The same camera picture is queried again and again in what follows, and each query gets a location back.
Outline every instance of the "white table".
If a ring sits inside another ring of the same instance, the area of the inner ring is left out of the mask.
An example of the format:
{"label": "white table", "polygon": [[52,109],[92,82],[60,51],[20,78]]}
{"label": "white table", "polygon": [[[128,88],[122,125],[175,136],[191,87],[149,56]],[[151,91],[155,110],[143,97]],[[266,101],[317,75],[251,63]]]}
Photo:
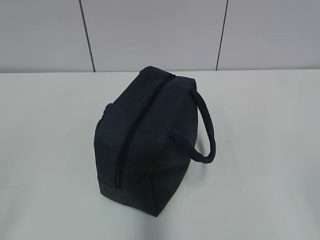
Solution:
{"label": "white table", "polygon": [[217,153],[157,218],[96,178],[96,123],[136,72],[0,74],[0,239],[319,240],[320,70],[176,74],[196,78]]}

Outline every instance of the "bag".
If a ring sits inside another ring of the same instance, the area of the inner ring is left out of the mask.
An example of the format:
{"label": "bag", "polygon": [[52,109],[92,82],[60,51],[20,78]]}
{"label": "bag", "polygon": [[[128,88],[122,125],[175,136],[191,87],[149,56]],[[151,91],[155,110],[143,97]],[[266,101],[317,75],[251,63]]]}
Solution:
{"label": "bag", "polygon": [[[190,159],[211,163],[214,129],[196,81],[149,66],[105,107],[94,152],[100,193],[158,216],[180,185]],[[210,141],[204,157],[194,147],[198,108]]]}

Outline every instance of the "black zipper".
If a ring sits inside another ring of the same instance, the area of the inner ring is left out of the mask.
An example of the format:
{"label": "black zipper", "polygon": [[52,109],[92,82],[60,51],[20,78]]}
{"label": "black zipper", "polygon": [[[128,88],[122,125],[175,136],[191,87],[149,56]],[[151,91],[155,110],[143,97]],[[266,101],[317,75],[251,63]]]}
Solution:
{"label": "black zipper", "polygon": [[114,175],[114,186],[116,188],[121,188],[122,185],[122,177],[123,177],[123,171],[124,171],[124,165],[125,165],[125,161],[128,155],[128,151],[130,148],[130,145],[134,139],[134,136],[141,124],[141,122],[143,121],[143,119],[145,118],[145,116],[147,115],[148,111],[150,110],[150,108],[152,107],[153,103],[156,101],[158,95],[160,94],[162,88],[170,81],[172,80],[176,75],[174,74],[170,74],[162,83],[160,83],[156,89],[153,92],[153,95],[151,96],[151,98],[149,99],[149,101],[146,103],[146,105],[144,106],[144,108],[142,109],[142,111],[140,112],[140,114],[138,115],[138,117],[135,119],[134,123],[132,124],[131,128],[129,129],[128,134],[126,135],[123,144],[121,146],[120,149],[120,153],[118,156],[118,160],[116,162],[116,166],[115,166],[115,175]]}

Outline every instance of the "wall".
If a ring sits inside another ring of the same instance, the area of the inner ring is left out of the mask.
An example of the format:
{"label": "wall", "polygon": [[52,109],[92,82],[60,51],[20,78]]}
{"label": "wall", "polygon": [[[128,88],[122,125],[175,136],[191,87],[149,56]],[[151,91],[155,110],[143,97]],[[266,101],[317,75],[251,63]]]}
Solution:
{"label": "wall", "polygon": [[318,9],[318,0],[2,0],[0,72],[318,69]]}

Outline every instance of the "handle loop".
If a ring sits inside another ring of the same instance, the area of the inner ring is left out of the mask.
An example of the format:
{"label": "handle loop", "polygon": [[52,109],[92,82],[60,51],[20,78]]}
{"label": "handle loop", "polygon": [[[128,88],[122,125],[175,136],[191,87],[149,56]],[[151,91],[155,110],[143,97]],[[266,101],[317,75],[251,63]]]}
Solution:
{"label": "handle loop", "polygon": [[190,143],[186,140],[184,136],[181,135],[179,131],[177,131],[174,128],[171,129],[169,133],[169,137],[171,137],[178,146],[183,148],[184,151],[187,153],[187,155],[191,159],[193,159],[196,162],[209,164],[209,163],[212,163],[216,155],[216,141],[215,141],[214,126],[212,124],[212,120],[211,120],[207,105],[203,100],[203,98],[201,97],[201,95],[194,89],[190,89],[189,93],[192,95],[194,101],[196,102],[200,110],[200,113],[204,122],[205,130],[209,137],[210,153],[208,156],[203,156],[194,147],[190,145]]}

